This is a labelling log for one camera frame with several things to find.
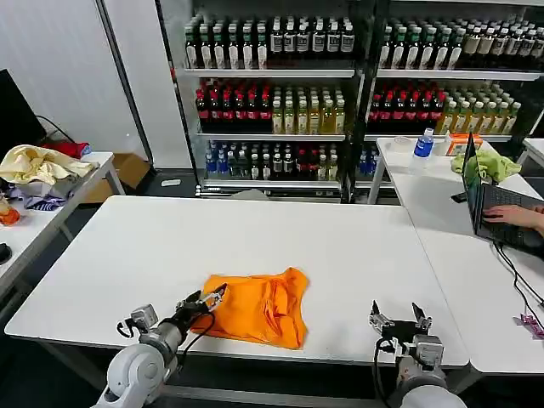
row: yellow cloth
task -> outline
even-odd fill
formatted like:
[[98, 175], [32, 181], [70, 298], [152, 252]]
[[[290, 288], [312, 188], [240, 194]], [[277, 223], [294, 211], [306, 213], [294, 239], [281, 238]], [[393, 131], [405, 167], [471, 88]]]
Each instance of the yellow cloth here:
[[6, 153], [0, 163], [0, 177], [15, 184], [40, 180], [53, 185], [73, 173], [84, 177], [95, 167], [93, 163], [72, 159], [56, 150], [21, 144]]

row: white wall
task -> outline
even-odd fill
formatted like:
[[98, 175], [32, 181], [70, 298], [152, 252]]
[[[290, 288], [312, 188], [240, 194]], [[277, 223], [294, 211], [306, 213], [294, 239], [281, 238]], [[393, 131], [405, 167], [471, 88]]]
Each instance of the white wall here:
[[156, 167], [191, 168], [153, 0], [105, 0]]
[[3, 68], [75, 140], [145, 158], [94, 0], [1, 1]]

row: laptop screen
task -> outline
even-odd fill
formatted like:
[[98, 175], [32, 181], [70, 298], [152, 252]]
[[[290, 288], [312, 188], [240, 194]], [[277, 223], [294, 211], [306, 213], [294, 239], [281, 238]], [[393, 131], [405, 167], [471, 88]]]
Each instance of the laptop screen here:
[[467, 192], [468, 211], [470, 212], [470, 218], [473, 220], [473, 224], [476, 219], [479, 189], [482, 185], [482, 178], [479, 175], [478, 168], [476, 146], [474, 145], [473, 135], [470, 134], [467, 150], [465, 151], [465, 161], [462, 165], [462, 182], [465, 185], [465, 191]]

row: orange object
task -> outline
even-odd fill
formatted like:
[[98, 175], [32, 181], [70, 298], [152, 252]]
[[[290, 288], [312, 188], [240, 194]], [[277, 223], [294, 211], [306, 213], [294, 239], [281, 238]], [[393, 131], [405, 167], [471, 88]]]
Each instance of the orange object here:
[[[286, 349], [299, 349], [306, 336], [300, 310], [308, 279], [295, 268], [280, 275], [212, 275], [202, 293], [227, 284], [223, 302], [213, 311], [215, 324], [210, 336], [265, 343]], [[201, 317], [193, 332], [203, 332], [211, 323]]]

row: cardboard box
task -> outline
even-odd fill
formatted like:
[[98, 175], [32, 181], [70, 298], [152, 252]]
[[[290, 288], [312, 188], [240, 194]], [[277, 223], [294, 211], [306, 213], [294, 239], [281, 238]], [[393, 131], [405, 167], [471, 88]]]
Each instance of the cardboard box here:
[[[138, 187], [139, 182], [150, 171], [149, 163], [143, 161], [134, 153], [115, 153], [113, 167], [116, 169], [121, 183], [133, 189]], [[83, 204], [101, 203], [109, 196], [113, 196], [113, 191], [108, 180], [103, 178], [83, 200]]]

